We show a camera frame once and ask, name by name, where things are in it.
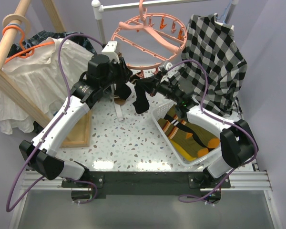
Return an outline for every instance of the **white basket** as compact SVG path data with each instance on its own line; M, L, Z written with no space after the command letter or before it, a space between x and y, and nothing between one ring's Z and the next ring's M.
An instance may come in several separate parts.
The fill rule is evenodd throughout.
M187 161L176 149L175 147L172 145L172 143L168 140L167 136L165 135L165 133L163 132L162 128L160 127L158 120L160 118L164 118L164 116L166 115L166 113L169 111L169 109L171 109L171 107L176 104L175 102L172 101L168 101L162 105L159 105L157 108L155 108L152 111L152 119L154 121L154 123L156 124L156 126L158 127L159 131L161 132L161 134L163 135L163 137L165 138L167 144L169 145L169 147L171 148L171 150L173 151L173 153L175 154L175 156L178 158L179 162L181 165L185 166L185 167L191 167L194 165L197 165L198 163L201 163L202 161L205 161L208 158L214 157L216 155L219 156L219 154L221 153L221 147L218 147L216 149L213 149L210 153L194 160L194 161Z

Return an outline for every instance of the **wooden drying rack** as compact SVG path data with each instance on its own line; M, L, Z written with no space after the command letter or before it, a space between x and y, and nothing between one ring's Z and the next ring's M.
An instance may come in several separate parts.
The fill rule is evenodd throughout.
M31 0L20 0L18 7L15 10L13 16L9 15L11 21L5 22L21 24L29 23L24 17ZM48 12L49 18L57 32L66 31L61 17L57 11L53 0L42 0L42 3ZM48 116L46 116L36 104L11 80L6 73L2 71L4 62L8 56L11 46L14 43L17 35L17 30L10 28L4 33L0 42L0 90L3 91L14 103L21 107L29 116L31 116L42 127L50 122ZM81 147L89 146L90 141L90 127L91 127L91 111L89 111L75 127L70 131L69 135L62 144L62 147Z

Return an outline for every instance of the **checkered shirt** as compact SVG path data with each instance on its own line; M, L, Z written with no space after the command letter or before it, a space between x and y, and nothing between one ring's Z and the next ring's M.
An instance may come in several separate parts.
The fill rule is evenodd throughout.
M234 42L231 25L215 23L217 14L206 17L193 15L187 25L187 41L182 60L198 61L208 74L208 91L204 108L220 116L230 115L232 110L240 112L236 96L247 70L244 60ZM189 79L194 86L194 95L201 102L205 79L195 63L181 65L172 77L176 83L180 77Z

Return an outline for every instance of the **pink hanger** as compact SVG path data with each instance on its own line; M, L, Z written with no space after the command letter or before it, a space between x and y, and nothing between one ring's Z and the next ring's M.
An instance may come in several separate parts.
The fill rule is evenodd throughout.
M154 37L156 39L156 41L158 41L161 45L163 45L165 48L167 48L169 51L171 51L172 53L180 53L181 50L179 47L170 44L169 42L167 42L164 38L162 38L154 29L153 27L150 27L147 22L146 22L146 13L147 10L146 8L143 6L143 2L144 0L140 0L139 3L139 12L140 12L140 18L141 21L143 22L143 24L140 25L129 25L126 24L124 22L120 22L119 23L119 27L121 27L123 30L143 30L145 32L147 32L148 34L150 34L152 37Z
M147 9L143 6L143 2L144 2L144 0L140 0L140 3L139 3L140 15L133 17L133 18L127 20L126 22L120 22L119 27L115 30L115 32L113 33L113 35L111 37L112 41L114 41L115 39L119 39L122 42L128 43L131 46L138 48L142 52L150 54L152 57L161 60L160 62L157 62L157 63L152 64L150 66L133 66L133 65L127 64L128 68L135 69L135 70L153 69L153 68L159 67L161 62L171 61L173 58L175 58L183 50L183 48L185 47L186 39L187 39L187 30L186 30L185 25L182 23L182 21L180 21L178 18L176 18L174 16L164 14L164 13L147 13ZM182 39L180 39L180 37L176 38L174 36L171 36L171 35L168 35L168 34L162 32L162 31L158 31L158 30L154 29L153 28L154 23L152 23L152 17L161 17L162 18L161 24L162 24L163 28L166 26L166 24L164 24L165 18L171 19L173 21L174 25L178 23L180 25L181 34L184 34L184 36L182 37ZM125 37L121 36L119 34L119 32L121 30L145 31L146 33L148 33L152 37L154 37L156 41L158 41L162 46L164 46L166 49L168 49L173 54L169 58L162 57L161 55L158 55L155 52L148 50L148 49L126 39ZM179 44L179 46L175 46L175 45L169 43L163 37L165 37L171 41L176 42L177 44Z

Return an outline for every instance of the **terrazzo tabletop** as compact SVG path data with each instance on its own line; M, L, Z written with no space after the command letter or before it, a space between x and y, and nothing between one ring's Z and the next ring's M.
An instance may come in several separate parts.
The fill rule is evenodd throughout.
M91 171L202 171L218 156L206 159L192 167L184 167L173 154L152 120L151 111L167 102L161 94L147 95L150 108L137 114L132 94L121 106L123 121L118 121L113 100L104 96L92 109L92 127L89 147L63 148L59 158L78 161ZM251 165L241 171L253 171Z

